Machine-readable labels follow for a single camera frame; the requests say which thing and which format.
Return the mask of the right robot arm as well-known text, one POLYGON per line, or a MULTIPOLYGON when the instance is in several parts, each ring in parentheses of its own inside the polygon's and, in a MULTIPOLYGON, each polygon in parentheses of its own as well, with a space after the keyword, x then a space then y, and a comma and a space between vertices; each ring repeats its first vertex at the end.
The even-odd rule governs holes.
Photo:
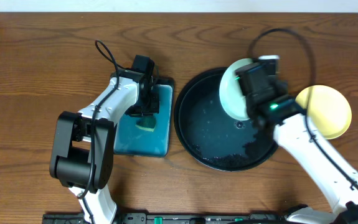
POLYGON ((240 59, 226 71, 220 93, 231 117, 271 128, 273 140, 293 156, 328 201, 331 211, 299 207, 283 223, 358 223, 358 171, 320 133, 306 109, 276 77, 277 55, 240 59))

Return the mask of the light blue plate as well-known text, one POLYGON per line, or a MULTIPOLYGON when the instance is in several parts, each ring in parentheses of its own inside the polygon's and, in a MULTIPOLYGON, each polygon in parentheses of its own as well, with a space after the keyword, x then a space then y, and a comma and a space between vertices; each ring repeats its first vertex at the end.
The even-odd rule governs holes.
POLYGON ((231 64, 224 72, 219 85, 219 99, 224 111, 233 119, 246 121, 249 119, 246 98, 242 94, 235 71, 251 64, 252 60, 244 58, 231 64))

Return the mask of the green yellow sponge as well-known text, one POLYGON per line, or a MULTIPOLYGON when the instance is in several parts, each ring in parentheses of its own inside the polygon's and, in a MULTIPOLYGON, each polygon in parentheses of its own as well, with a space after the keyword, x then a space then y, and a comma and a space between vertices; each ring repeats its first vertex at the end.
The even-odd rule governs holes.
POLYGON ((154 116, 143 116, 137 120, 136 127, 143 131, 153 132, 156 128, 156 118, 154 116))

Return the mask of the yellow plate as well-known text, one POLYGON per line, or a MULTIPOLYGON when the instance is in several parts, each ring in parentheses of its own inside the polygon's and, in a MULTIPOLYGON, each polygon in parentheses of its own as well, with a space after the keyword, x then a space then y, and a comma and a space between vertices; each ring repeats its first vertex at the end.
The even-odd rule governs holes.
POLYGON ((303 89, 296 102, 306 108, 311 97, 308 115, 326 139, 335 139, 344 134, 351 125, 352 111, 349 102, 336 89, 326 85, 315 85, 303 89))

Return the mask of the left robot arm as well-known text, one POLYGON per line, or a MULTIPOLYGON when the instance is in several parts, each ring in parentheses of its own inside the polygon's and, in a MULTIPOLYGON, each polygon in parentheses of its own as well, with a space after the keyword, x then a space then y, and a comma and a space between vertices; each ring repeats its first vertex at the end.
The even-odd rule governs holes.
POLYGON ((152 72, 118 70, 107 88, 77 113, 64 111, 55 128, 49 172, 78 199, 88 223, 113 223, 117 205, 108 189, 117 124, 127 112, 157 113, 152 72))

